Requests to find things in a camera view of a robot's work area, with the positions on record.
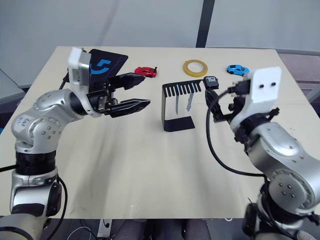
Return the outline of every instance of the yellow tape roll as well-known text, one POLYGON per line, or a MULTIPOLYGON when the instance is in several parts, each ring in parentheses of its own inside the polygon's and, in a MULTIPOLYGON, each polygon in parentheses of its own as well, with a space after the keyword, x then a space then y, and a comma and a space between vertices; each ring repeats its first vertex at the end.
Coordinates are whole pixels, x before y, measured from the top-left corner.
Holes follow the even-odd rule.
POLYGON ((199 78, 199 77, 202 77, 204 75, 207 74, 208 72, 208 67, 207 65, 203 62, 203 61, 200 61, 200 60, 196 60, 196 59, 192 59, 192 60, 189 60, 189 61, 185 61, 184 64, 183 64, 183 71, 188 74, 189 76, 191 77, 195 77, 195 78, 199 78), (194 71, 191 71, 189 68, 188 68, 188 65, 190 63, 198 63, 200 64, 202 67, 203 67, 203 70, 201 72, 194 72, 194 71))

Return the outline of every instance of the red toy car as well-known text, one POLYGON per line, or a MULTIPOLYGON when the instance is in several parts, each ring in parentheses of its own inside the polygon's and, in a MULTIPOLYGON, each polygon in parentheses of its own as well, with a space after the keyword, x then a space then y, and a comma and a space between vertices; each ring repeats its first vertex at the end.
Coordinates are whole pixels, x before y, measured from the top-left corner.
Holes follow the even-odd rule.
POLYGON ((144 66, 144 67, 139 66, 134 70, 134 73, 141 74, 149 78, 154 78, 155 76, 157 76, 157 67, 152 68, 148 66, 144 66))

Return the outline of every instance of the black metal stand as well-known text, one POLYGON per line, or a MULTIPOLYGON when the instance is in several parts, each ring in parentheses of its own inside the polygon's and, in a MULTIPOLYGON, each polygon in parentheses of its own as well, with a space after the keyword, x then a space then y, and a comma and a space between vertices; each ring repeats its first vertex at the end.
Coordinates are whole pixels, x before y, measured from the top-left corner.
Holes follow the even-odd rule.
POLYGON ((176 132, 187 129, 194 129, 195 125, 191 116, 185 116, 175 119, 166 120, 166 98, 171 96, 179 96, 186 94, 193 94, 194 92, 201 92, 200 80, 180 81, 174 83, 167 83, 162 85, 162 104, 161 104, 161 119, 163 129, 166 132, 176 132))

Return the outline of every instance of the wooden table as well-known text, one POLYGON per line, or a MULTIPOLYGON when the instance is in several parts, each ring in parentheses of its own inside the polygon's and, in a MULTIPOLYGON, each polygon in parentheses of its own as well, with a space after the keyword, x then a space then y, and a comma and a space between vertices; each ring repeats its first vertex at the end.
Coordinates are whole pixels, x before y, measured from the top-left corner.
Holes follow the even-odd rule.
MULTIPOLYGON (((305 150, 320 159, 320 121, 275 50, 223 48, 85 47, 128 55, 120 74, 138 66, 158 67, 156 78, 138 86, 117 89, 119 101, 150 99, 143 111, 119 118, 102 116, 69 124, 59 141, 56 165, 68 189, 66 218, 241 218, 248 198, 255 201, 262 179, 224 170, 212 157, 205 132, 204 91, 196 93, 189 113, 188 97, 181 97, 182 115, 190 114, 195 129, 165 132, 161 122, 162 85, 194 80, 183 72, 185 61, 198 59, 208 66, 208 76, 219 79, 221 93, 232 82, 226 67, 241 64, 249 69, 280 66, 282 82, 275 106, 279 122, 305 150)), ((60 46, 52 54, 0 136, 1 167, 15 162, 12 119, 30 108, 41 94, 57 89, 66 74, 71 47, 60 46)), ((226 108, 232 98, 220 103, 226 108)), ((174 116, 175 100, 167 103, 174 116)), ((212 144, 220 158, 241 170, 259 171, 234 141, 226 122, 211 127, 212 144)), ((0 174, 0 214, 9 214, 11 173, 0 174)))

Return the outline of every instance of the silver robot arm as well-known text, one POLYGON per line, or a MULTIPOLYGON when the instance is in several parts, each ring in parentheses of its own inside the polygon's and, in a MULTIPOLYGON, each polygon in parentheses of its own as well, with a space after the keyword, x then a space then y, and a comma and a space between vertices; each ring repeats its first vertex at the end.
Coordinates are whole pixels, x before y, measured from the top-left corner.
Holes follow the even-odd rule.
POLYGON ((90 81, 91 54, 73 48, 68 75, 71 90, 60 89, 40 96, 33 106, 18 115, 11 130, 16 137, 17 168, 12 172, 11 215, 0 218, 0 239, 38 240, 48 218, 61 207, 62 187, 56 167, 56 150, 65 126, 102 114, 119 117, 138 112, 150 101, 131 99, 118 103, 116 88, 132 88, 144 77, 127 73, 100 82, 90 81))
MULTIPOLYGON (((252 164, 268 179, 257 204, 247 208, 243 230, 251 237, 262 233, 260 223, 265 223, 264 229, 277 233, 275 239, 288 239, 270 226, 270 214, 284 231, 300 228, 303 218, 319 224, 314 210, 320 203, 320 161, 307 154, 278 123, 271 122, 279 113, 272 107, 278 99, 280 81, 279 67, 252 71, 228 88, 229 93, 236 94, 229 105, 232 113, 222 114, 219 104, 211 110, 215 122, 229 122, 235 140, 244 144, 252 164)), ((216 93, 206 90, 208 106, 217 98, 216 93)), ((264 239, 261 237, 265 235, 259 235, 257 239, 264 239)))

